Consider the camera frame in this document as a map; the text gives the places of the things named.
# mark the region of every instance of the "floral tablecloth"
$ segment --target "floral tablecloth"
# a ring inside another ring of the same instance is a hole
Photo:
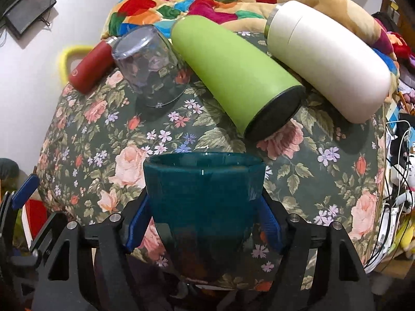
[[[266,52],[263,34],[238,35]],[[39,192],[49,209],[92,224],[122,211],[140,194],[145,185],[142,165],[152,154],[249,152],[266,162],[264,186],[274,200],[313,223],[342,222],[365,262],[376,238],[383,128],[382,109],[365,124],[353,125],[309,88],[306,104],[294,118],[254,144],[236,132],[196,75],[177,101],[151,109],[140,104],[114,69],[89,96],[69,84],[63,90],[39,157]],[[175,272],[153,221],[133,255]],[[280,257],[255,225],[237,261],[235,270],[204,283],[267,291]],[[311,286],[314,265],[311,253],[304,288]]]

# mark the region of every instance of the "patchwork blanket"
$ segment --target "patchwork blanket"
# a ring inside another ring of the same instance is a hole
[[[185,15],[202,15],[232,31],[264,32],[269,13],[277,3],[290,0],[120,0],[111,10],[102,38],[122,36],[143,24],[154,24],[167,38],[176,19]],[[387,63],[396,88],[399,66],[382,26],[351,0],[296,0],[304,3],[356,34],[380,53]]]

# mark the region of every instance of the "red bottle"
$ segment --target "red bottle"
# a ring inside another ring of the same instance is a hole
[[[68,77],[69,83],[82,94],[88,94],[114,64],[111,51],[116,43],[112,36],[97,44]]]

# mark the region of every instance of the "lime green bottle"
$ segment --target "lime green bottle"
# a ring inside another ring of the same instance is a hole
[[[171,40],[247,139],[270,136],[300,108],[304,86],[267,54],[215,22],[186,16],[173,26]]]

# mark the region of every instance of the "white water bottle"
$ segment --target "white water bottle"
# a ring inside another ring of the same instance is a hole
[[[364,123],[383,104],[391,73],[360,38],[297,1],[277,5],[265,38],[269,52],[297,72],[352,123]]]

